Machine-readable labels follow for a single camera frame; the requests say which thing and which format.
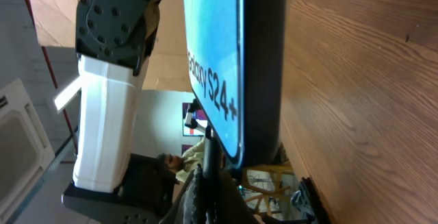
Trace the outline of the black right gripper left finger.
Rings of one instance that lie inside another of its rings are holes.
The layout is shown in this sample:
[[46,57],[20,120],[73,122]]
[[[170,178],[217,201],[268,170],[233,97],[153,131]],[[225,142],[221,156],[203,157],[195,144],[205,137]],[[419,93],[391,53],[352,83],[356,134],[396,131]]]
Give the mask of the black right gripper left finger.
[[203,169],[198,164],[189,174],[177,200],[159,224],[206,224],[207,200],[202,196],[203,189]]

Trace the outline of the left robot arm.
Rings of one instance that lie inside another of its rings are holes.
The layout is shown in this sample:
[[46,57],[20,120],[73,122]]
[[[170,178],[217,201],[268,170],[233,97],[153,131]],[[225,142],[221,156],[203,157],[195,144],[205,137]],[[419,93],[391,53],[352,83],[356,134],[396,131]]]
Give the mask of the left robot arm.
[[62,203],[100,223],[158,223],[172,206],[175,176],[131,151],[160,1],[77,4],[78,151]]

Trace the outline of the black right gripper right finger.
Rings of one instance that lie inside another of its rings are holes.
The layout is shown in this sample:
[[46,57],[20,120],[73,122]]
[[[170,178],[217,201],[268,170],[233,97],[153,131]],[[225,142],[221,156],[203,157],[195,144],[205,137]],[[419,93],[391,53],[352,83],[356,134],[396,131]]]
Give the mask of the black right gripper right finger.
[[228,173],[218,178],[219,193],[216,202],[217,222],[222,224],[259,224],[240,195],[237,186]]

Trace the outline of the blue Galaxy smartphone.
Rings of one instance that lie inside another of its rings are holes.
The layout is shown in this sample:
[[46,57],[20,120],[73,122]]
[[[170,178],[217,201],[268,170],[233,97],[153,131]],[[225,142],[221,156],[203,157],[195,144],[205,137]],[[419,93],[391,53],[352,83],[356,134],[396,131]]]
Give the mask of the blue Galaxy smartphone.
[[279,146],[287,0],[183,0],[192,91],[236,168]]

